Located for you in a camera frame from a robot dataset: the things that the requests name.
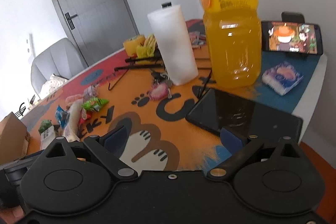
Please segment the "white paper towel roll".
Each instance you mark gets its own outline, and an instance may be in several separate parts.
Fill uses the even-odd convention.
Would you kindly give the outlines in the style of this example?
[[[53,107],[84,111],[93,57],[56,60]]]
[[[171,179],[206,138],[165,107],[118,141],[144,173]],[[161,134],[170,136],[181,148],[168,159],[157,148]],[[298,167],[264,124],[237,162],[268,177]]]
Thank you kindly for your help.
[[[181,6],[156,10],[147,17],[173,84],[184,85],[196,78],[197,64]]]

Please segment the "phone showing video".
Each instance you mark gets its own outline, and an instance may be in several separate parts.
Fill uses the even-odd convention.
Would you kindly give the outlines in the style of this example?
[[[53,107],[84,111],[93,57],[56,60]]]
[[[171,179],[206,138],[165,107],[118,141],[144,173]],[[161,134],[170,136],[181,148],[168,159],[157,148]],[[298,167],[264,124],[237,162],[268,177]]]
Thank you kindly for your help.
[[[262,21],[261,29],[263,51],[323,54],[321,29],[317,24]]]

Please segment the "dotted white cushion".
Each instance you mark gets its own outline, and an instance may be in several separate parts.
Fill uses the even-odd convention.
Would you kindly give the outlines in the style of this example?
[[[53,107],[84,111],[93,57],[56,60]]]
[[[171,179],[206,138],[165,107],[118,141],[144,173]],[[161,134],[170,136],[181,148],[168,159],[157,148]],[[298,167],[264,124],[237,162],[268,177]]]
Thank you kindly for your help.
[[[68,80],[52,74],[50,79],[42,85],[39,93],[40,99],[44,99],[56,91],[59,87],[64,85]]]

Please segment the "green snack bag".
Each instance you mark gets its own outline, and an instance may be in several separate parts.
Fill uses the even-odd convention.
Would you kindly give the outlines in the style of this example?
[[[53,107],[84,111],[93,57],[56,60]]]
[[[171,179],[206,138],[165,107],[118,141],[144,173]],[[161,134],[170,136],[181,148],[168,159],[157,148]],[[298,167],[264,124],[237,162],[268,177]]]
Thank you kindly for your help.
[[[107,99],[92,97],[89,100],[85,101],[81,105],[81,107],[86,111],[99,112],[108,102],[109,100]]]

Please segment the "long white snack pack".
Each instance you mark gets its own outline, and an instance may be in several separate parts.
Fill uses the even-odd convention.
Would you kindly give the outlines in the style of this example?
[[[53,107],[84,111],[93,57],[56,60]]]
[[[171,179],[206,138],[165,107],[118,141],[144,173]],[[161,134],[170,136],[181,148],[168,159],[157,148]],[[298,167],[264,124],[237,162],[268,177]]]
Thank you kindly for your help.
[[[68,142],[79,141],[77,135],[78,132],[78,122],[81,114],[81,106],[83,104],[82,99],[76,100],[68,111],[68,118],[66,126],[63,130],[63,136],[67,139]]]

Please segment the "green leafy snack packet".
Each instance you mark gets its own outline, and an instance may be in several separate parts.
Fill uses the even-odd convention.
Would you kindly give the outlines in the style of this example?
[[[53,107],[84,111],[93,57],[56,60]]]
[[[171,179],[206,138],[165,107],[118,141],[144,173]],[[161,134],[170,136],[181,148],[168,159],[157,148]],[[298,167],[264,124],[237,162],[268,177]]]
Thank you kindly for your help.
[[[50,128],[52,126],[52,121],[49,119],[44,119],[41,121],[38,132],[40,134],[42,134],[43,132],[45,132],[48,128]]]

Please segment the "red snack packet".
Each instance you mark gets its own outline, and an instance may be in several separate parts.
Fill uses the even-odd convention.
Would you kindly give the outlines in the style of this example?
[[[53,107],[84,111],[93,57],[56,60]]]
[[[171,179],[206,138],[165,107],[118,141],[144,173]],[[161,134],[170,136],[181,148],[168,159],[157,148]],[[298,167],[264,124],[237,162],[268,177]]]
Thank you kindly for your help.
[[[91,117],[92,117],[91,111],[88,111],[86,109],[81,109],[78,126],[83,125],[87,120],[91,119]]]

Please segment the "blue snack packet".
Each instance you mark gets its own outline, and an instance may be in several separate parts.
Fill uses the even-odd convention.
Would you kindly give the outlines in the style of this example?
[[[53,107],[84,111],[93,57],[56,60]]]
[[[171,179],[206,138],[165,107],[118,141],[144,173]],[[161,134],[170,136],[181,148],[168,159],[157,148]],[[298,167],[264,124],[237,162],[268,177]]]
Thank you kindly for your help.
[[[62,129],[65,129],[69,116],[70,115],[67,111],[63,110],[59,105],[57,106],[55,111],[55,118]]]

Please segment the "cardboard box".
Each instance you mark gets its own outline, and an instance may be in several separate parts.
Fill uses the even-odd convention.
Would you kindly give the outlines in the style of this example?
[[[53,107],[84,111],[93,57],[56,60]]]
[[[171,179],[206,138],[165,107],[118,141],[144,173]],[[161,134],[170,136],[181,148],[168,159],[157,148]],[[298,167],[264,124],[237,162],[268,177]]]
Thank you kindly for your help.
[[[26,156],[29,141],[26,126],[13,112],[8,114],[0,124],[0,165]]]

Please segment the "key bunch with pink charm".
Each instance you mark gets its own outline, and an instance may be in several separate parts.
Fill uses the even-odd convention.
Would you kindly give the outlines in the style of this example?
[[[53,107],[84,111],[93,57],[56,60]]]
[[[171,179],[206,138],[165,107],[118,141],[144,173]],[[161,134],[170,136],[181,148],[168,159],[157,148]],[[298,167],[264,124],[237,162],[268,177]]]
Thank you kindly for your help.
[[[153,77],[153,84],[148,92],[148,96],[152,101],[160,101],[165,98],[171,99],[171,87],[173,82],[166,72],[151,71]]]

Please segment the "orange juice bottle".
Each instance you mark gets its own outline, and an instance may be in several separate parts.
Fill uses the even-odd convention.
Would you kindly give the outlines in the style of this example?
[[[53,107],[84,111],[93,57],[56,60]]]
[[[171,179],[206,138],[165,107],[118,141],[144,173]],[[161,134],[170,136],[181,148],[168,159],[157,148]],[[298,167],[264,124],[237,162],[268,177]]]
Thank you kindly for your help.
[[[252,85],[261,72],[258,0],[201,0],[212,72],[223,88]]]

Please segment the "purple cake packet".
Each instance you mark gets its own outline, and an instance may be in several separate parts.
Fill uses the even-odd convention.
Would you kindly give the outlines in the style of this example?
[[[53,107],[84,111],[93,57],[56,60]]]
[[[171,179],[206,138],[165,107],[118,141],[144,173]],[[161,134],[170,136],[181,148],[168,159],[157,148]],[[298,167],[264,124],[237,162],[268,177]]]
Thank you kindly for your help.
[[[83,91],[83,100],[89,100],[90,98],[98,96],[99,85],[90,85]]]

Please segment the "black shoe rack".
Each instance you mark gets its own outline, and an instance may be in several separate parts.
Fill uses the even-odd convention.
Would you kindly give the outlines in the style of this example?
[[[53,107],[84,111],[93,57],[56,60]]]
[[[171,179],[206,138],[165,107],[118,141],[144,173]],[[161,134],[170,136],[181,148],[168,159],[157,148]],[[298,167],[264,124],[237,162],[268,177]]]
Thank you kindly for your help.
[[[26,111],[25,103],[21,103],[19,106],[19,110],[14,114],[17,118],[23,117],[24,112]]]

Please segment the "yellow snack packet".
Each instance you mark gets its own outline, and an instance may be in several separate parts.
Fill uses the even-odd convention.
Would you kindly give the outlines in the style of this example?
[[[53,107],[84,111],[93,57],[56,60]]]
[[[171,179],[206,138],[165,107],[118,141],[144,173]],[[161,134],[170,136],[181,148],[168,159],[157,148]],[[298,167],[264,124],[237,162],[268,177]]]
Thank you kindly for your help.
[[[156,49],[157,41],[154,34],[149,35],[143,44],[136,47],[136,54],[139,59],[153,57]]]

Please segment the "black tablet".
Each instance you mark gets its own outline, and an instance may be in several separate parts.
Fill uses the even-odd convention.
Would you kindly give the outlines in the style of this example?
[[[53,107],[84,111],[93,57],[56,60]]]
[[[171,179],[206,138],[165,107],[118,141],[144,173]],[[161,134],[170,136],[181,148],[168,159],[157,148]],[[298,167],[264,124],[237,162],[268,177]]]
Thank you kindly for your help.
[[[245,138],[256,135],[269,144],[284,136],[299,141],[303,125],[300,117],[218,89],[206,91],[186,120],[213,134],[225,128]]]

